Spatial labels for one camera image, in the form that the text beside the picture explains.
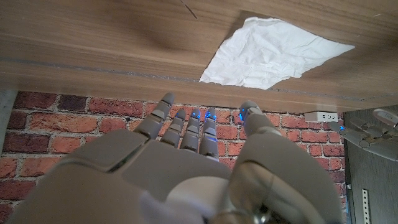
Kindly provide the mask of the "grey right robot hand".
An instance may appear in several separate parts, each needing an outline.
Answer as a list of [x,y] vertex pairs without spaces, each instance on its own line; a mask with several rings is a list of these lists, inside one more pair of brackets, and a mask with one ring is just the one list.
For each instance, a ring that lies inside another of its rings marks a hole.
[[283,137],[253,101],[241,105],[246,142],[233,168],[219,160],[216,112],[180,110],[166,94],[133,130],[65,156],[9,223],[342,223],[328,172]]

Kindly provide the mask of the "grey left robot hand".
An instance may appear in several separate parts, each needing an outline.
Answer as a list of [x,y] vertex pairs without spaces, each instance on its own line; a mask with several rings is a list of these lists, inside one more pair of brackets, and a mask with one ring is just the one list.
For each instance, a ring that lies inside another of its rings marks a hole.
[[377,108],[373,111],[373,116],[392,128],[381,128],[361,118],[350,120],[358,131],[338,122],[329,122],[328,125],[330,129],[360,149],[397,162],[397,112]]

